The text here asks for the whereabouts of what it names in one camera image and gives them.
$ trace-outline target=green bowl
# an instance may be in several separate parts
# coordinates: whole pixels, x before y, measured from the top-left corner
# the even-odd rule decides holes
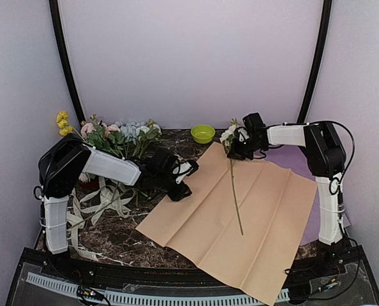
[[[212,141],[215,136],[215,129],[212,126],[200,124],[191,129],[191,135],[195,142],[205,144]]]

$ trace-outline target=purple mat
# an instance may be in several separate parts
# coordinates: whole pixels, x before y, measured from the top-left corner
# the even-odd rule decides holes
[[[298,147],[285,145],[284,147],[276,150],[270,150],[267,153],[265,160],[271,161],[282,168],[290,168],[292,171],[302,177],[310,180],[315,180],[312,176],[308,166],[307,159]],[[350,221],[344,216],[344,226],[351,225]],[[309,221],[303,234],[300,245],[308,244],[318,239],[318,232],[320,231],[320,200],[316,194],[313,208],[311,209]]]

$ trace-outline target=white ribbon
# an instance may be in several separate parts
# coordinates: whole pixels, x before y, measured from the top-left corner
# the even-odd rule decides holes
[[[117,188],[113,186],[106,186],[105,179],[103,177],[99,177],[99,186],[100,186],[99,190],[87,194],[80,201],[76,197],[76,190],[73,189],[71,195],[73,196],[72,203],[73,203],[74,214],[71,214],[70,212],[66,214],[66,220],[71,224],[71,226],[74,226],[75,224],[80,223],[78,226],[75,226],[74,228],[71,229],[70,237],[71,237],[71,244],[73,248],[77,251],[79,256],[82,256],[83,258],[95,260],[95,261],[98,261],[97,256],[101,256],[101,257],[105,257],[105,256],[103,256],[102,253],[87,251],[85,247],[79,246],[78,244],[78,231],[84,228],[85,223],[87,222],[87,221],[84,221],[82,217],[82,213],[84,214],[94,213],[94,215],[91,218],[91,222],[93,225],[96,225],[102,213],[108,208],[115,210],[120,217],[127,218],[130,216],[131,210],[125,207],[125,205],[128,204],[134,198],[134,195],[136,194],[136,192],[134,191],[132,197],[126,198],[126,199],[120,199],[121,195],[119,191],[117,190]],[[123,193],[127,191],[123,185],[120,186],[120,189]],[[99,193],[100,193],[99,205],[95,205],[95,206],[91,206],[91,207],[87,207],[83,209],[80,207],[80,204],[82,202],[86,202],[93,199]]]

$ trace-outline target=tan paper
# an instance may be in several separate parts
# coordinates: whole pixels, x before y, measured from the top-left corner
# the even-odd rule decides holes
[[[316,194],[316,184],[267,161],[236,161],[236,217],[230,160],[213,143],[187,177],[193,194],[165,197],[137,230],[219,281],[273,305],[286,280]]]

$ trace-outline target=white rose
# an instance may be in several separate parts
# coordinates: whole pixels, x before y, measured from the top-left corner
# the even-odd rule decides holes
[[[221,143],[228,139],[228,137],[232,135],[228,130],[222,133],[221,138],[219,139]]]
[[[229,131],[231,134],[233,134],[235,132],[235,130],[237,129],[237,126],[235,124],[232,124],[228,129],[227,131]]]
[[[154,123],[152,126],[153,126],[154,129],[157,129],[161,133],[161,128],[160,128],[160,126],[158,124]]]
[[[140,127],[136,128],[136,135],[138,137],[140,134],[140,131],[143,131],[144,133],[146,133],[149,130],[150,130],[150,128],[148,126],[140,126]]]

